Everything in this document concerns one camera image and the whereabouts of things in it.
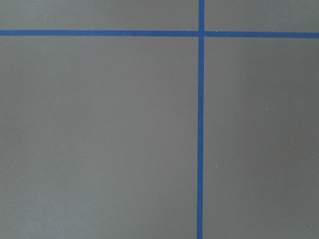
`gray panel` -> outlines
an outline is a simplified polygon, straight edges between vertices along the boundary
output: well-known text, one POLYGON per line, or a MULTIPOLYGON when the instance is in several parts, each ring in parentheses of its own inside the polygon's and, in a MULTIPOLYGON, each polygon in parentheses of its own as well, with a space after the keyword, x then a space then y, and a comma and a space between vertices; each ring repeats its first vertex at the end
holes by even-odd
POLYGON ((197 39, 0 46, 0 238, 195 238, 197 39))
POLYGON ((2 0, 0 29, 197 30, 193 0, 2 0))
POLYGON ((318 32, 317 0, 207 0, 206 30, 318 32))
POLYGON ((207 39, 204 238, 319 237, 319 42, 207 39))

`blue line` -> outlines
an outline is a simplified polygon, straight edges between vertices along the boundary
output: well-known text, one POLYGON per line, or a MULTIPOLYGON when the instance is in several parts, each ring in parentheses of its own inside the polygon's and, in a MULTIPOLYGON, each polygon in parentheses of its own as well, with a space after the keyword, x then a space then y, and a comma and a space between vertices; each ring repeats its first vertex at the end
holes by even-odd
POLYGON ((205 0, 198 6, 197 239, 203 238, 205 0))
POLYGON ((204 4, 199 5, 199 31, 148 30, 0 30, 0 36, 175 36, 253 37, 253 38, 319 38, 319 32, 204 31, 204 4))
POLYGON ((319 38, 318 32, 206 31, 206 37, 319 38))
POLYGON ((197 37, 197 31, 135 30, 0 30, 0 36, 181 36, 197 37))

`blue tape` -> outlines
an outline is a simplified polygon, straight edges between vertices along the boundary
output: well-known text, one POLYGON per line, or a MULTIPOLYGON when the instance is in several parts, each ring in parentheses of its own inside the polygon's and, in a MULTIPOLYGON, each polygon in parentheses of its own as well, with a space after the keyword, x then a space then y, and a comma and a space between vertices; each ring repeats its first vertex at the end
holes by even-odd
POLYGON ((197 239, 203 238, 205 1, 198 6, 197 239))
POLYGON ((319 38, 317 32, 206 31, 206 37, 319 38))
POLYGON ((0 36, 180 36, 197 37, 197 31, 138 30, 0 30, 0 36))
POLYGON ((147 30, 0 30, 0 36, 175 36, 175 37, 256 37, 319 38, 319 32, 204 31, 204 11, 200 9, 199 31, 147 30))

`gray surface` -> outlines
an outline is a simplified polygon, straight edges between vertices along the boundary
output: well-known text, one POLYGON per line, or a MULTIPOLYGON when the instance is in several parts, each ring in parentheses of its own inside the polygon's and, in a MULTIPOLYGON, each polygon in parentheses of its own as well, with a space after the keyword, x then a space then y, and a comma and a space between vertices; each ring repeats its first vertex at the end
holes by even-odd
POLYGON ((197 30, 193 0, 1 0, 0 29, 197 30))
POLYGON ((318 0, 206 0, 206 30, 319 31, 318 0))
POLYGON ((319 42, 206 39, 204 238, 319 237, 319 42))
POLYGON ((196 38, 0 38, 0 238, 193 239, 196 38))

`vertical blue tape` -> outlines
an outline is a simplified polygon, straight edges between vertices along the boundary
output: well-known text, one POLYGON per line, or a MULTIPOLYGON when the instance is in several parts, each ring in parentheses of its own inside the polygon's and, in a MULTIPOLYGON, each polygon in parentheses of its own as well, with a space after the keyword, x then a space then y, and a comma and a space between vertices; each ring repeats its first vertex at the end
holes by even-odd
POLYGON ((205 1, 198 6, 197 239, 203 238, 205 1))

